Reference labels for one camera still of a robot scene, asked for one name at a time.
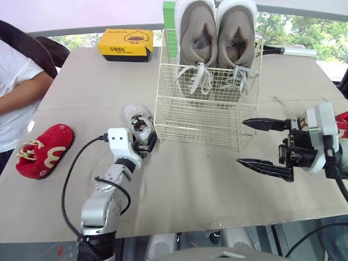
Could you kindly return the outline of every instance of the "wall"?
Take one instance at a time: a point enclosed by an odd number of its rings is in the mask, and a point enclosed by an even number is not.
[[[161,27],[163,0],[1,0],[0,19],[25,32],[59,30],[55,35],[76,33],[69,28],[90,28],[100,32],[105,26],[155,24]],[[347,0],[256,0],[261,11],[297,14],[301,9],[310,16],[317,12],[332,14],[333,19],[348,21]],[[88,33],[88,29],[79,29]]]

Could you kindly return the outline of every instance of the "white t-shirt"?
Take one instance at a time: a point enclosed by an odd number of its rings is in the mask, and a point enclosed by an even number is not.
[[[0,97],[42,71],[30,58],[0,40]],[[37,101],[22,109],[0,115],[0,153],[16,147],[39,104],[40,101]]]

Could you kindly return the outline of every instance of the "person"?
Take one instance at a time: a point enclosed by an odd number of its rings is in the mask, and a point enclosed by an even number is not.
[[[53,78],[0,40],[0,175]]]

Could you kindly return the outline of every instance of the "green box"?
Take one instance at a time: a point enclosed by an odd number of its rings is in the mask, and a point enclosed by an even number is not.
[[[175,35],[175,2],[163,1],[163,20],[169,56],[176,57],[177,41]]]

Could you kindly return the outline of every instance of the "person's arm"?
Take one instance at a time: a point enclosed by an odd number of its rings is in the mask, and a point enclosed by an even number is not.
[[[28,106],[44,97],[53,79],[40,72],[30,80],[17,85],[8,94],[0,97],[0,115]]]

